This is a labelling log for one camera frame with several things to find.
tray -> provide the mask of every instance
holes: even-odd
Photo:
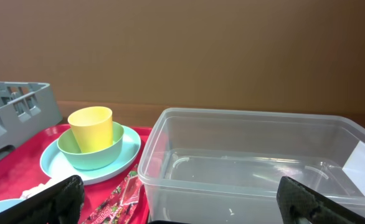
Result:
[[[0,161],[0,200],[19,198],[24,190],[31,189],[49,180],[40,169],[40,156],[44,149],[56,140],[64,131],[68,130],[68,124],[61,124],[47,128],[33,138],[12,151],[7,157]],[[123,180],[130,169],[140,161],[141,154],[151,128],[133,128],[141,138],[140,151],[132,163],[120,175],[104,182],[84,187],[85,201],[82,208],[79,223],[84,221],[112,192],[112,190]],[[131,224],[144,224],[148,217],[149,208],[146,196],[137,206],[136,217]]]

green bowl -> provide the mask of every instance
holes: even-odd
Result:
[[[112,146],[97,152],[82,153],[71,129],[68,129],[58,138],[57,145],[75,168],[82,170],[98,169],[111,164],[118,158],[123,144],[124,132],[122,125],[113,122]]]

plastic storage bin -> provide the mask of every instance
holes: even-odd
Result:
[[[138,174],[152,220],[282,223],[284,175],[365,217],[365,129],[339,116],[172,108]]]

yellow cup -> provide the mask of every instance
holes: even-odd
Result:
[[[97,152],[113,144],[112,110],[92,106],[73,112],[68,122],[82,153]]]

dish rack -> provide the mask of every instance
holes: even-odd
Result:
[[[61,120],[48,83],[0,82],[0,159]]]

